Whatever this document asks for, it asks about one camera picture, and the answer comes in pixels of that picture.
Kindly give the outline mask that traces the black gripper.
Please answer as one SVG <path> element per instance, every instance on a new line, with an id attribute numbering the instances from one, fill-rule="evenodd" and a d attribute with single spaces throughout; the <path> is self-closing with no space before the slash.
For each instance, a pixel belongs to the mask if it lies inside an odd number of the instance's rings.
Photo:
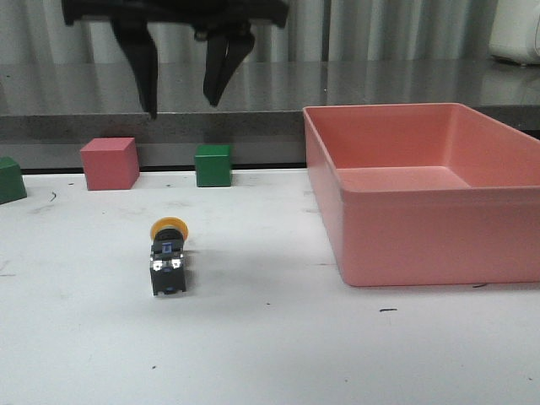
<path id="1" fill-rule="evenodd" d="M 217 106 L 236 69 L 255 45 L 251 24 L 286 25 L 284 1 L 62 1 L 65 23 L 111 20 L 138 88 L 140 105 L 157 118 L 158 53 L 147 22 L 217 28 L 207 36 L 203 93 Z"/>

